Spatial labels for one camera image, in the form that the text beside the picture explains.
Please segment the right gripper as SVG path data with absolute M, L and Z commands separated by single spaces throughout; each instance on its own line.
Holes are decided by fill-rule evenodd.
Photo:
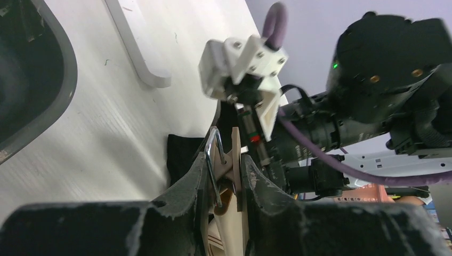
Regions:
M 268 141 L 257 111 L 250 106 L 235 105 L 241 141 L 245 143 L 257 168 L 277 187 L 286 190 L 285 167 L 276 144 Z

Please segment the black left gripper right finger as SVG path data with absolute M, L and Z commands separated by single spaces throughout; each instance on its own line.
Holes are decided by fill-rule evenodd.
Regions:
M 246 255 L 448 255 L 420 207 L 293 199 L 241 157 Z

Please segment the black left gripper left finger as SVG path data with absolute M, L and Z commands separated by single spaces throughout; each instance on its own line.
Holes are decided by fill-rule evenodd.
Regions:
M 206 255 L 204 154 L 152 201 L 40 203 L 1 227 L 1 255 Z

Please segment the black underwear white waistband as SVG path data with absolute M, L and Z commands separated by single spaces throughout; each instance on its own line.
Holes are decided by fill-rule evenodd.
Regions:
M 235 106 L 222 101 L 218 102 L 211 125 L 219 129 L 223 149 L 226 153 L 229 152 L 232 149 L 232 128 L 238 126 Z M 207 138 L 208 134 L 203 138 L 168 135 L 166 166 L 171 186 L 189 171 L 198 153 L 204 150 Z

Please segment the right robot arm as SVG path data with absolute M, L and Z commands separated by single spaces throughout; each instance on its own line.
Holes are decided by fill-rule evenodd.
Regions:
M 326 91 L 259 120 L 239 87 L 246 255 L 451 255 L 423 210 L 393 198 L 451 180 L 451 39 L 440 19 L 367 12 L 339 37 Z

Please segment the grey plastic basin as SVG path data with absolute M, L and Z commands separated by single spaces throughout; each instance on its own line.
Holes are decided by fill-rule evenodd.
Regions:
M 1 162 L 61 117 L 77 73 L 74 48 L 45 1 L 1 1 Z

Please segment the white right pole base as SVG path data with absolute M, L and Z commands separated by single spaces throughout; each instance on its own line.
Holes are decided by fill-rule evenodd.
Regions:
M 133 67 L 146 85 L 166 88 L 172 73 L 163 63 L 138 1 L 105 1 Z

